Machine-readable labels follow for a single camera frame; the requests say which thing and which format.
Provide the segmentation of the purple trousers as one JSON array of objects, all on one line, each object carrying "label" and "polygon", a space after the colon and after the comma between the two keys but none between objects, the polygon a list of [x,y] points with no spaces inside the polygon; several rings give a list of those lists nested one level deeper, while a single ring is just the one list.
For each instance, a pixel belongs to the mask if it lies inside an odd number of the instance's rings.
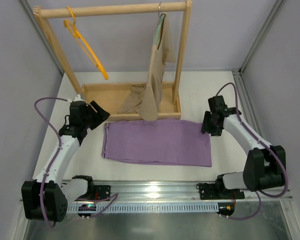
[{"label": "purple trousers", "polygon": [[106,123],[101,156],[137,165],[211,167],[211,141],[201,124],[174,118]]}]

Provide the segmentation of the orange plastic hanger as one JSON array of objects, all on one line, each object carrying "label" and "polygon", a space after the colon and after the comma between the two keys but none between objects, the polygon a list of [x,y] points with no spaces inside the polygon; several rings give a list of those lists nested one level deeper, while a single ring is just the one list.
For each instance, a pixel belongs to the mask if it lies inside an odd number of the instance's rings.
[{"label": "orange plastic hanger", "polygon": [[72,11],[72,9],[69,6],[66,6],[66,9],[70,13],[70,16],[72,18],[72,21],[69,21],[68,19],[63,20],[64,27],[69,31],[71,36],[74,38],[74,40],[77,42],[77,44],[81,47],[83,52],[88,56],[92,64],[99,70],[99,72],[102,74],[103,78],[105,80],[108,80],[108,74],[105,68],[103,67],[102,63],[98,59],[97,55],[89,45],[89,43],[86,41],[86,39],[82,36],[80,31],[77,29],[76,26],[76,17]]}]

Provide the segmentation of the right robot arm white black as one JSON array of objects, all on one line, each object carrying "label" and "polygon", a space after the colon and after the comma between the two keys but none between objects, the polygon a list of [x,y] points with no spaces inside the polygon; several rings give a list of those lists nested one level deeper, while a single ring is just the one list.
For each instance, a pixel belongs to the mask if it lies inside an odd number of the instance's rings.
[{"label": "right robot arm white black", "polygon": [[230,195],[234,191],[251,192],[283,187],[288,188],[286,152],[280,145],[264,140],[241,117],[238,108],[228,107],[223,96],[208,99],[209,110],[204,113],[201,133],[219,137],[227,131],[239,143],[246,154],[241,172],[224,173],[217,176],[214,189],[219,195]]}]

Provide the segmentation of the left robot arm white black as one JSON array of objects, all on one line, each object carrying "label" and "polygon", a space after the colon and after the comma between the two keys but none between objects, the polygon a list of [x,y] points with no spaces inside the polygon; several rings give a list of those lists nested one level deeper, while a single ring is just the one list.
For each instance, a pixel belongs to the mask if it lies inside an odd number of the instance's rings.
[{"label": "left robot arm white black", "polygon": [[98,201],[91,176],[76,175],[69,183],[63,185],[62,182],[88,131],[96,129],[109,117],[110,113],[95,101],[88,103],[77,95],[70,102],[69,113],[60,130],[45,120],[56,134],[57,144],[39,174],[21,187],[26,219],[45,221],[53,228],[65,218],[68,206],[74,201]]}]

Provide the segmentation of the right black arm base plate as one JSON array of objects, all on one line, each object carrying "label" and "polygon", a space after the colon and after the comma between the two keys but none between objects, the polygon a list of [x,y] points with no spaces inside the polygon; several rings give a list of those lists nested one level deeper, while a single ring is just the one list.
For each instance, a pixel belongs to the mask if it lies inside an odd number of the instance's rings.
[{"label": "right black arm base plate", "polygon": [[234,200],[245,199],[245,194],[240,189],[218,189],[215,183],[197,183],[201,200]]}]

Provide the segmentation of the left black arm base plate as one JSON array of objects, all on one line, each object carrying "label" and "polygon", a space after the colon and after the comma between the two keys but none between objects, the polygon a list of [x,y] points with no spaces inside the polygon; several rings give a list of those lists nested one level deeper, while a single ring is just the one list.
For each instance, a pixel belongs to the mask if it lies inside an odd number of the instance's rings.
[{"label": "left black arm base plate", "polygon": [[94,201],[109,201],[111,196],[111,186],[105,184],[94,185],[94,190],[90,197]]}]

